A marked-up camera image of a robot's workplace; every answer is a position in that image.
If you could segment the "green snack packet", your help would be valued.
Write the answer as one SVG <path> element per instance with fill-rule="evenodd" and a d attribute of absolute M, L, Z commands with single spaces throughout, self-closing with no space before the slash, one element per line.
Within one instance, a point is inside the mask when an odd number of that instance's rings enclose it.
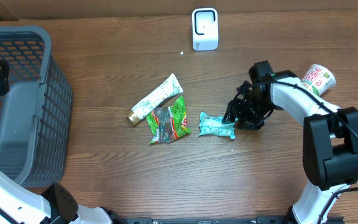
<path fill-rule="evenodd" d="M 183 96 L 177 98 L 173 106 L 154 109 L 146 116 L 146 121 L 153 135 L 150 144 L 170 143 L 191 134 Z"/>

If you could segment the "cup noodles container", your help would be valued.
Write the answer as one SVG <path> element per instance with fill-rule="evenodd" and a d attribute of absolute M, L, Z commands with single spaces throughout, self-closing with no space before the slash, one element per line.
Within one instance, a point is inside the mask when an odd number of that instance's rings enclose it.
<path fill-rule="evenodd" d="M 326 67 L 312 64 L 301 79 L 301 83 L 307 90 L 317 96 L 321 96 L 336 85 L 336 79 Z"/>

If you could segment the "white tube gold cap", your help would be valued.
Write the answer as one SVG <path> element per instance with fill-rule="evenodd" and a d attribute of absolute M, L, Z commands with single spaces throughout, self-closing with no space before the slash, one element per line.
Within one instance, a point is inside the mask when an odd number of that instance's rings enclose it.
<path fill-rule="evenodd" d="M 183 93 L 183 88 L 175 74 L 172 73 L 155 90 L 136 103 L 129 110 L 127 118 L 136 126 L 158 105 L 161 105 L 165 100 L 179 95 L 180 93 Z"/>

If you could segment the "teal white pouch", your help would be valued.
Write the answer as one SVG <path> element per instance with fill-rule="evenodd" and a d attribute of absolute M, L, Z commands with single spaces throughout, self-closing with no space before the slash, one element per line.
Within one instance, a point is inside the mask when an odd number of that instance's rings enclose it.
<path fill-rule="evenodd" d="M 210 116 L 205 112 L 200 113 L 200 136 L 215 135 L 235 139 L 234 123 L 223 123 L 222 116 Z"/>

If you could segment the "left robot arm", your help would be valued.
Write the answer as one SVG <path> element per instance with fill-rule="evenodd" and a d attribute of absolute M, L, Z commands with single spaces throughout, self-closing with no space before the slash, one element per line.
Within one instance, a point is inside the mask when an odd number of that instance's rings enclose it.
<path fill-rule="evenodd" d="M 0 57 L 0 222 L 121 223 L 59 184 L 73 92 L 51 57 Z"/>

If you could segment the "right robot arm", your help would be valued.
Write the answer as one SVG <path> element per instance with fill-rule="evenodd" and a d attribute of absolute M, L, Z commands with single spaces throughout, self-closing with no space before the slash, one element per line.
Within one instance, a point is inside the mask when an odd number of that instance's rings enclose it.
<path fill-rule="evenodd" d="M 228 103 L 223 122 L 256 131 L 275 110 L 286 111 L 303 127 L 308 179 L 285 216 L 257 217 L 257 223 L 343 223 L 328 213 L 342 194 L 358 191 L 358 110 L 328 103 L 293 72 L 274 72 L 268 61 L 255 63 L 249 76 Z"/>

